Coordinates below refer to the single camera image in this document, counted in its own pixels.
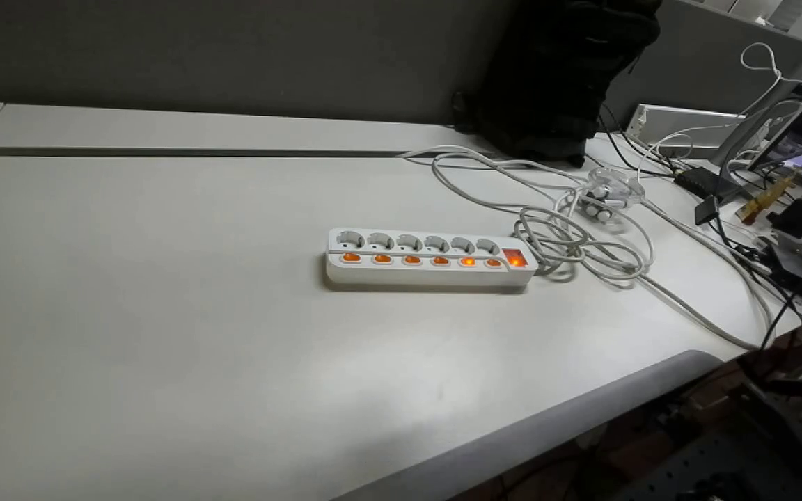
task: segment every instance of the black cable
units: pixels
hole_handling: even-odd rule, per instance
[[[644,171],[644,174],[652,174],[652,178],[674,178],[670,171],[656,171],[656,169],[644,169],[644,166],[634,166],[619,146],[619,139],[607,130],[607,123],[600,120],[600,110],[598,110],[598,127],[600,134],[609,139],[609,145],[614,146],[619,157],[624,160],[627,169],[634,169],[634,171]]]
[[[652,178],[674,178],[670,171],[656,171],[656,169],[634,166],[634,163],[620,153],[619,139],[614,139],[609,130],[605,130],[605,135],[613,141],[613,146],[614,146],[619,157],[627,163],[627,169],[634,169],[634,171],[652,174]]]
[[[709,226],[709,223],[708,223],[708,226],[724,238],[729,255],[755,277],[755,283],[759,283],[759,277],[762,277],[762,281],[766,281],[774,292],[780,292],[780,297],[784,299],[787,292],[784,292],[780,283],[774,283],[769,274],[762,274],[762,273],[756,273],[752,263],[745,263],[745,255],[735,252],[735,245],[731,245],[731,238],[729,238],[729,234],[726,234],[717,212],[713,215],[713,223],[716,223],[716,226]]]
[[[774,319],[766,329],[766,336],[759,341],[759,351],[766,351],[766,341],[770,340],[774,329],[780,324],[780,319],[784,316],[787,309],[793,309],[797,294],[802,292],[802,285],[793,285],[790,294],[784,297],[784,306],[774,313]]]
[[[595,155],[585,153],[588,160],[592,160],[595,166],[605,166]]]
[[[729,235],[726,235],[724,223],[717,219],[717,215],[716,215],[716,234],[724,238],[724,245],[729,248],[731,258],[740,263],[740,255],[735,252],[735,248],[731,248],[731,242],[729,242]],[[770,277],[766,277],[766,274],[762,274],[762,281],[783,294],[783,299],[784,299],[783,312],[790,309],[793,313],[798,313],[793,297],[787,297],[787,292],[784,292],[783,285],[777,285],[777,283],[774,283]],[[787,336],[787,345],[783,348],[783,355],[780,355],[777,362],[770,362],[770,366],[762,373],[762,379],[769,379],[780,365],[784,365],[784,362],[790,359],[793,348],[797,348],[797,334]]]
[[[655,160],[655,163],[660,163],[660,166],[667,166],[670,171],[677,171],[677,163],[666,155],[666,153],[645,153],[644,150],[644,145],[641,141],[634,141],[632,135],[627,135],[624,130],[620,130],[620,139],[628,145],[628,150],[634,150],[638,155],[644,155],[644,157],[649,157],[649,160]]]

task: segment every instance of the power strip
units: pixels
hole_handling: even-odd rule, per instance
[[[522,288],[538,258],[521,238],[330,228],[325,277],[343,285]]]

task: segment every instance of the gray wall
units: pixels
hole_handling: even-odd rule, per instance
[[[0,0],[0,100],[439,120],[510,0]]]
[[[666,0],[656,17],[660,39],[609,86],[614,127],[638,103],[740,110],[770,84],[769,71],[740,70],[738,56],[749,41],[770,45],[784,75],[802,61],[802,39],[708,7]]]

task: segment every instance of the white cable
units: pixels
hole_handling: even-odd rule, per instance
[[[770,324],[770,309],[762,299],[756,283],[752,281],[752,274],[726,252],[722,251],[716,242],[709,242],[708,235],[695,234],[692,228],[681,226],[680,219],[674,219],[670,215],[666,215],[660,205],[655,205],[652,199],[644,199],[644,205],[649,212],[655,212],[660,219],[670,223],[674,228],[680,228],[681,234],[688,234],[690,238],[695,238],[699,245],[703,245],[708,251],[713,251],[717,258],[724,258],[738,274],[740,281],[749,285],[749,294],[762,306],[766,313],[766,324]],[[692,313],[699,322],[703,322],[713,334],[724,336],[726,341],[735,341],[740,348],[756,348],[752,341],[738,340],[735,334],[729,334],[726,329],[716,324],[709,316],[703,316],[701,312],[695,312],[692,306],[688,306],[688,299],[681,299],[680,294],[674,294],[670,288],[666,288],[663,283],[656,283],[655,277],[644,274],[644,283],[649,283],[652,288],[663,292],[666,297],[670,297],[677,306],[681,306],[688,313]]]
[[[670,141],[670,139],[677,139],[677,135],[684,135],[684,139],[690,141],[684,155],[690,155],[690,153],[695,150],[692,134],[701,134],[701,130],[726,130],[726,127],[735,127],[735,124],[726,123],[726,124],[692,124],[692,127],[680,127],[680,130],[666,134],[666,135],[656,139],[656,141],[649,141],[649,150],[656,155],[666,141]]]
[[[766,56],[769,56],[769,63],[766,63],[766,67],[756,67],[756,63],[749,63],[749,61],[745,61],[745,56],[749,56],[755,48],[766,49]],[[766,91],[762,91],[756,100],[752,100],[752,103],[744,109],[744,113],[755,110],[755,106],[762,103],[783,81],[787,81],[787,84],[802,84],[798,77],[784,77],[784,75],[783,75],[780,61],[777,61],[777,56],[774,56],[774,48],[766,45],[766,41],[752,41],[752,45],[745,45],[745,48],[740,49],[738,61],[740,61],[740,67],[749,70],[749,71],[770,71],[770,75],[774,75],[774,81],[766,86]]]
[[[645,242],[645,251],[624,242],[624,238],[598,238],[591,234],[585,226],[574,219],[574,208],[580,202],[595,202],[592,198],[585,198],[585,188],[591,185],[588,178],[574,174],[568,169],[545,166],[538,160],[521,160],[521,157],[488,157],[478,150],[471,146],[442,146],[442,150],[417,150],[417,153],[404,153],[407,160],[415,163],[429,163],[432,174],[451,188],[453,194],[492,208],[513,215],[513,235],[522,238],[534,258],[538,258],[538,274],[545,274],[550,281],[571,281],[577,274],[577,266],[585,266],[605,283],[613,283],[619,288],[632,285],[644,273],[649,273],[655,262],[655,248],[649,234],[627,215],[619,212],[619,219],[627,226],[638,228],[638,234]],[[475,198],[464,188],[458,188],[442,169],[444,166],[461,166],[461,169],[492,169],[529,192],[541,194],[548,199],[548,205],[534,205],[534,202],[497,202],[497,199],[483,199]],[[541,169],[564,178],[571,185],[553,185],[553,184],[538,184],[529,178],[521,178],[510,169]]]

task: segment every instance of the floor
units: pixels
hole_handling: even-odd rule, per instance
[[[777,365],[783,373],[802,373],[802,352],[783,351],[759,359],[759,370]],[[571,440],[531,461],[522,461],[453,501],[598,501],[613,498],[628,482],[652,473],[680,444],[713,426],[726,405],[726,393],[745,383],[738,365],[724,365],[709,379],[684,388],[681,394],[645,402],[605,427]]]

